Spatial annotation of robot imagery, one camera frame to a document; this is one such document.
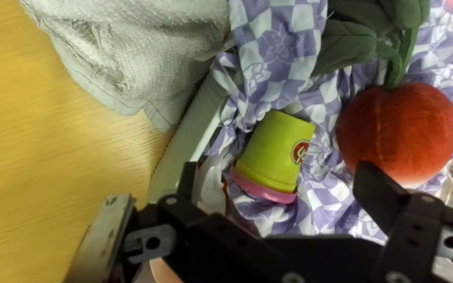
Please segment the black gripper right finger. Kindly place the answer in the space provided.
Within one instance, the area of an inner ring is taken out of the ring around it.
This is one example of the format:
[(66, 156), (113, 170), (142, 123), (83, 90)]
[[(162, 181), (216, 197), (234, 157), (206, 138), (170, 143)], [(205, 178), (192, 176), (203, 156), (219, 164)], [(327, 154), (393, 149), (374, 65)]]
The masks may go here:
[(433, 274), (444, 204), (428, 193), (411, 193), (379, 167), (360, 162), (354, 197), (387, 241), (373, 267), (374, 283), (444, 283)]

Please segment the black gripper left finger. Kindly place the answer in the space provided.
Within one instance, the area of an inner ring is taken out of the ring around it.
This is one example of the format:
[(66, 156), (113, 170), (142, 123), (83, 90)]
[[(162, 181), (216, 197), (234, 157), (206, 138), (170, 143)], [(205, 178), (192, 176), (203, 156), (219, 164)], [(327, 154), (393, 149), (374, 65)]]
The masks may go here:
[(65, 275), (65, 283), (156, 283), (149, 261), (173, 252), (176, 230), (156, 223), (154, 209), (145, 208), (149, 225), (140, 225), (140, 211), (131, 193), (107, 197), (88, 225)]

